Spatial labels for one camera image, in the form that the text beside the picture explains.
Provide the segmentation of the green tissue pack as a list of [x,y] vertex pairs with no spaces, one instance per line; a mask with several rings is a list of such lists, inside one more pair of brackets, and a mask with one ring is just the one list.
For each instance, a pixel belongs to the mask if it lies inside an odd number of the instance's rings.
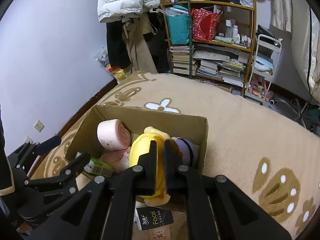
[[103,176],[105,178],[111,178],[114,169],[100,159],[91,157],[89,162],[84,166],[84,171],[93,176]]

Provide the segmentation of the purple haired plush doll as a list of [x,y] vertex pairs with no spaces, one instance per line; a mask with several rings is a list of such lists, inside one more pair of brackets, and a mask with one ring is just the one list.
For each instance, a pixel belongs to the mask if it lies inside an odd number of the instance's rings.
[[172,137],[172,140],[176,142],[183,154],[183,164],[195,167],[199,161],[199,146],[180,137]]

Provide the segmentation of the pink roll plush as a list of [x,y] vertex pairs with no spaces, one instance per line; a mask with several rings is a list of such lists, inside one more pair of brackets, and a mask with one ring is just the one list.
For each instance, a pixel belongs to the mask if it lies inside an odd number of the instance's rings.
[[131,143],[130,132],[119,119],[100,122],[97,126],[97,137],[100,144],[109,151],[127,149]]

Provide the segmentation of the cardboard box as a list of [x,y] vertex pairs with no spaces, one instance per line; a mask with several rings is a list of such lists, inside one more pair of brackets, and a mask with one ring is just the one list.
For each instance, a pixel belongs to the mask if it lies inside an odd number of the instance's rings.
[[163,165],[164,141],[172,137],[180,137],[199,146],[199,161],[195,168],[203,169],[206,156],[208,121],[202,116],[182,115],[174,112],[158,112],[138,107],[95,106],[81,123],[72,140],[66,158],[73,160],[77,153],[88,153],[100,158],[105,149],[97,137],[97,126],[100,122],[119,119],[130,132],[131,147],[129,162],[138,163],[138,150],[148,153],[150,142],[155,140],[159,145],[158,163]]

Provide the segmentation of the plastic bag of toys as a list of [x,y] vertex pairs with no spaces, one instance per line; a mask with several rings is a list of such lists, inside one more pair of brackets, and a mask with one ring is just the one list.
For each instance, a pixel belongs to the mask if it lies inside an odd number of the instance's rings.
[[95,55],[95,59],[116,79],[117,83],[121,83],[127,78],[127,75],[121,68],[111,66],[108,52],[104,47]]

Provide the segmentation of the black coat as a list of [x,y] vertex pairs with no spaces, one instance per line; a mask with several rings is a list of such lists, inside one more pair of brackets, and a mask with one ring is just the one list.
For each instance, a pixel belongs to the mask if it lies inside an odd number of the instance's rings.
[[106,30],[107,51],[111,67],[127,68],[131,64],[131,60],[123,41],[122,21],[107,23]]

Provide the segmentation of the stack of books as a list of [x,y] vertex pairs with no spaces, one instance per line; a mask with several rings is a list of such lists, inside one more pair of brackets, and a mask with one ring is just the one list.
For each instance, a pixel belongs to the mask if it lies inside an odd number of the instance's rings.
[[171,53],[172,68],[174,74],[182,74],[192,76],[198,68],[197,60],[192,56],[190,57],[189,46],[173,45],[169,48]]

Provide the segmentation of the white rolling cart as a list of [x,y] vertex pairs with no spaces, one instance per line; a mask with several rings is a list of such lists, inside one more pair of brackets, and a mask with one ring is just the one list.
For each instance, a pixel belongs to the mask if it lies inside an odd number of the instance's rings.
[[244,97],[263,105],[272,101],[274,97],[270,87],[282,52],[283,39],[259,34],[255,41],[256,47]]

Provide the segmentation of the beige trench coat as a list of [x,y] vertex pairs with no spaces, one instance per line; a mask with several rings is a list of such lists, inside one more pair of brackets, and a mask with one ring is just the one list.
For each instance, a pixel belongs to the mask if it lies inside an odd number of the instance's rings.
[[131,75],[141,70],[156,74],[158,71],[138,22],[137,18],[132,18],[123,25],[123,41],[131,61],[124,72]]

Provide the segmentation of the wooden bookshelf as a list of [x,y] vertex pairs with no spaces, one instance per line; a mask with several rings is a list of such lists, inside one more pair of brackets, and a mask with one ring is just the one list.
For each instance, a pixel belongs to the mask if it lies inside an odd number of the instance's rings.
[[171,72],[245,89],[257,0],[160,0]]

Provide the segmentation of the red gift bag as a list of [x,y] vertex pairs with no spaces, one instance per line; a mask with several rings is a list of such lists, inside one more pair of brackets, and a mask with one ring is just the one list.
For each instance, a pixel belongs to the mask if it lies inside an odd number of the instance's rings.
[[219,28],[223,13],[216,13],[205,9],[191,9],[193,20],[193,39],[210,42],[214,39]]

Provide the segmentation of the teal gift bag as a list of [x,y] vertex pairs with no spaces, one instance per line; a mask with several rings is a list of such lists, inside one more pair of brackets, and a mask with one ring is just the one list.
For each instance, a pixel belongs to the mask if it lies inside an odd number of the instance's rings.
[[170,40],[172,45],[189,43],[189,12],[181,5],[173,5],[164,9],[167,17]]

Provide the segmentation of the lower wall socket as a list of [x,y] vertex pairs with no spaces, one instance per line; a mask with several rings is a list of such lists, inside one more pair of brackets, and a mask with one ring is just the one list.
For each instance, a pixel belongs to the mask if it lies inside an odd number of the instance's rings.
[[24,143],[26,143],[26,142],[32,144],[34,141],[33,141],[33,139],[31,139],[29,136],[26,136],[26,137],[25,137],[25,140],[24,140]]

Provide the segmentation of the wall socket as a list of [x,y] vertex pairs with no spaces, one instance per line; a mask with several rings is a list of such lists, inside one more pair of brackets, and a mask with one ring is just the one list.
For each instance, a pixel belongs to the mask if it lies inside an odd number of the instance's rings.
[[38,131],[41,132],[44,129],[44,124],[38,120],[35,124],[34,124],[34,128]]
[[26,142],[32,144],[34,141],[33,141],[33,139],[31,139],[29,136],[26,136],[26,137],[25,137],[25,140],[24,140],[24,143],[26,143]]

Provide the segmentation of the upper wall socket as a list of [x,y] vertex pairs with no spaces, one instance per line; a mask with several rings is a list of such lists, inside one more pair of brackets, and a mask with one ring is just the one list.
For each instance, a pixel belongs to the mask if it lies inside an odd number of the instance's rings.
[[35,124],[34,124],[34,128],[38,131],[41,132],[44,129],[44,124],[38,120]]

